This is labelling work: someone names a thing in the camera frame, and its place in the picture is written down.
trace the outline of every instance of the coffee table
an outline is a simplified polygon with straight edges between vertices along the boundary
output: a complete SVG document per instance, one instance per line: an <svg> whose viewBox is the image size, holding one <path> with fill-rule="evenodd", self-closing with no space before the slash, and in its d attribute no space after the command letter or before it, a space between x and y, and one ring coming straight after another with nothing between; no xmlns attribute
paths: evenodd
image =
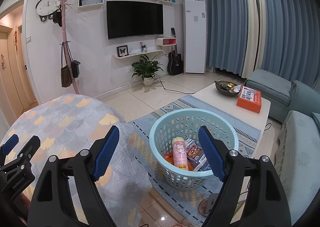
<svg viewBox="0 0 320 227"><path fill-rule="evenodd" d="M238 96L228 97L219 93L218 90L216 89L215 83L194 93L192 96L220 110L223 110L224 112L238 118L239 120L244 121L245 123L251 125L252 127L255 127L256 129L259 129L261 132L257 142L257 146L253 152L253 156L254 156L255 152L258 149L264 128L267 123L270 104L271 104L270 101L264 98L261 98L260 113L255 113L253 111L237 106L236 103L238 100Z"/></svg>

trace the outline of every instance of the pink coat rack pole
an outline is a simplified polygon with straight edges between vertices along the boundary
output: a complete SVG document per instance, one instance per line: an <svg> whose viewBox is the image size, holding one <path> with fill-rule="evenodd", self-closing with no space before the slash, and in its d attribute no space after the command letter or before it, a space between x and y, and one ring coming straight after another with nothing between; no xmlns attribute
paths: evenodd
<svg viewBox="0 0 320 227"><path fill-rule="evenodd" d="M67 3L67 0L60 0L60 5L61 5L61 17L62 17L62 39L63 39L63 50L66 56L66 61L67 61L67 66L69 69L69 74L71 77L72 85L75 90L76 94L79 94L78 86L76 84L76 80L73 78L72 75L72 68L71 68L71 58L70 58L70 53L69 49L67 47L67 32L66 32L66 5L71 5Z"/></svg>

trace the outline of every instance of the sofa armrest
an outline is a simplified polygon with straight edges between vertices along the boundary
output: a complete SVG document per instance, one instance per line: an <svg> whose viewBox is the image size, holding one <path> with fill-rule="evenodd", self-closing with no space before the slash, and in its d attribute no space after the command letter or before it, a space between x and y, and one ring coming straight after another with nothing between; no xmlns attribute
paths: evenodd
<svg viewBox="0 0 320 227"><path fill-rule="evenodd" d="M312 112L320 113L320 94L299 81L293 81L290 89L289 110L296 110L309 117Z"/></svg>

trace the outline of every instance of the rug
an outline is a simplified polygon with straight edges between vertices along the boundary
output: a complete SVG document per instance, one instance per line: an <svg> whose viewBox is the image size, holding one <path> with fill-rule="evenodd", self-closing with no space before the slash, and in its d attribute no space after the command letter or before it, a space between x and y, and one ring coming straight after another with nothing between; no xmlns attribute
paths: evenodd
<svg viewBox="0 0 320 227"><path fill-rule="evenodd" d="M148 115L130 122L135 128L133 136L135 157L148 171L152 186L182 216L193 224L201 226L204 223L205 217L199 214L198 205L210 194L219 193L222 182L220 182L219 178L212 176L208 178L202 186L189 191L174 189L164 178L161 166L158 161L153 158L149 146L149 133L156 120L169 112L187 108L206 109L215 112L226 119L233 126L238 135L239 152L244 157L252 157L260 136L260 130L191 95L185 95Z"/></svg>

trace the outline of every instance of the pink bottle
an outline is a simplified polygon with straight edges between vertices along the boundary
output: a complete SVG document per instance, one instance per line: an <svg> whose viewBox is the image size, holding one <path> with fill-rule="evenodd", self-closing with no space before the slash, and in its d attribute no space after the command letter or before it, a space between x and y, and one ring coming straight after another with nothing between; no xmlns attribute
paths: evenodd
<svg viewBox="0 0 320 227"><path fill-rule="evenodd" d="M184 170L188 170L188 159L186 153L186 145L183 138L174 138L172 140L173 147L173 164Z"/></svg>

